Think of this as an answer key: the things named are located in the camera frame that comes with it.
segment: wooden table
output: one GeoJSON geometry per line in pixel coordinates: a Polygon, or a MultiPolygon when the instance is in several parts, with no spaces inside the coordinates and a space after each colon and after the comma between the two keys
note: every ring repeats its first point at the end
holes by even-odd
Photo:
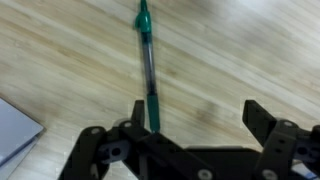
{"type": "MultiPolygon", "coordinates": [[[[145,98],[138,0],[0,0],[0,97],[46,131],[11,180],[53,180],[81,130],[110,129],[145,98]]],[[[162,133],[189,145],[260,146],[255,99],[310,129],[320,117],[320,3],[150,0],[162,133]]],[[[118,163],[109,179],[135,179],[118,163]]]]}

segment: pen cap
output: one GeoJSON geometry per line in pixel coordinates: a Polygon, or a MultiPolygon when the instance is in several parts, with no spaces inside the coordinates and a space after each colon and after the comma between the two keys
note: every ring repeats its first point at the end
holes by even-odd
{"type": "Polygon", "coordinates": [[[141,0],[141,10],[136,18],[135,27],[139,29],[140,32],[142,33],[147,33],[152,31],[151,16],[148,11],[146,0],[141,0]]]}

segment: pen barrel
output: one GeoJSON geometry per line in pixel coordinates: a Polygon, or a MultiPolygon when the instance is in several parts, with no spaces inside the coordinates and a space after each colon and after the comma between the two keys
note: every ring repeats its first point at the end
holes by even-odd
{"type": "Polygon", "coordinates": [[[152,34],[141,33],[144,69],[148,94],[157,94],[156,74],[153,58],[152,34]]]}

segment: green pen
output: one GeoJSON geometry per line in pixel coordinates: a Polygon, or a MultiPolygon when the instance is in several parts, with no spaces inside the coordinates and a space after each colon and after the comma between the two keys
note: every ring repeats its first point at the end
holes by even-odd
{"type": "Polygon", "coordinates": [[[141,10],[135,22],[135,27],[141,33],[142,51],[145,66],[147,85],[147,104],[150,120],[150,129],[153,133],[160,130],[159,101],[154,68],[151,16],[148,11],[147,1],[141,0],[141,10]]]}

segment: screw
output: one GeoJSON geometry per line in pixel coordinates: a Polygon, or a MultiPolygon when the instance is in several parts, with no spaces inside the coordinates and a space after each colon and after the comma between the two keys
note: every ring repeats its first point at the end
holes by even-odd
{"type": "Polygon", "coordinates": [[[97,134],[97,133],[99,133],[99,132],[100,132],[100,129],[99,129],[99,128],[94,128],[94,129],[91,130],[91,133],[92,133],[92,134],[97,134]]]}
{"type": "Polygon", "coordinates": [[[131,127],[131,126],[132,126],[131,122],[126,122],[126,123],[124,124],[124,127],[131,127]]]}
{"type": "Polygon", "coordinates": [[[212,179],[212,173],[207,169],[201,169],[198,172],[198,177],[201,180],[211,180],[212,179]]]}
{"type": "Polygon", "coordinates": [[[262,175],[265,180],[278,180],[277,174],[270,169],[263,170],[262,175]]]}
{"type": "Polygon", "coordinates": [[[284,125],[289,126],[289,127],[293,126],[293,124],[291,122],[284,122],[284,125]]]}

